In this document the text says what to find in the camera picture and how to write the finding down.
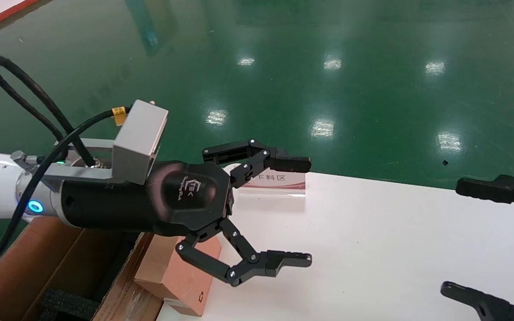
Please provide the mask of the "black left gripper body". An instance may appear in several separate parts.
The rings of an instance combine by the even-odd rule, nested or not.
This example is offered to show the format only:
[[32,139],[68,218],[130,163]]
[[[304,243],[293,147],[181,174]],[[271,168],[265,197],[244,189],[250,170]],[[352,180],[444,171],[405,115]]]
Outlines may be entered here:
[[202,236],[226,217],[230,193],[230,176],[215,163],[167,161],[155,162],[142,185],[64,181],[61,207],[75,227]]

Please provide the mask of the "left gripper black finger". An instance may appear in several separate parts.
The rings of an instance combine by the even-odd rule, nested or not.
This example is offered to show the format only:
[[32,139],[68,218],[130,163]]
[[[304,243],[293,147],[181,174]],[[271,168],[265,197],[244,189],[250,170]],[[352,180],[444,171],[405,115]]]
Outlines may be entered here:
[[[220,232],[241,257],[241,261],[234,266],[230,267],[195,248],[197,243]],[[187,235],[175,250],[184,262],[233,287],[256,276],[275,278],[285,266],[308,268],[312,265],[312,254],[308,253],[272,250],[257,252],[228,218],[211,224],[200,235]]]
[[304,188],[310,158],[291,156],[283,148],[270,148],[257,140],[237,141],[205,148],[203,161],[217,165],[237,163],[230,171],[234,188]]

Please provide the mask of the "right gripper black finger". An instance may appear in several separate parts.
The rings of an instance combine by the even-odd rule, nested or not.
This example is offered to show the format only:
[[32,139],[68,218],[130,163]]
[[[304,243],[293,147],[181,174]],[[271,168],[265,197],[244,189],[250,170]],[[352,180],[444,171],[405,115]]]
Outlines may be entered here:
[[453,282],[444,282],[440,293],[472,307],[481,321],[514,321],[514,305],[499,297]]
[[499,175],[493,181],[463,177],[457,181],[456,193],[497,203],[514,203],[514,176]]

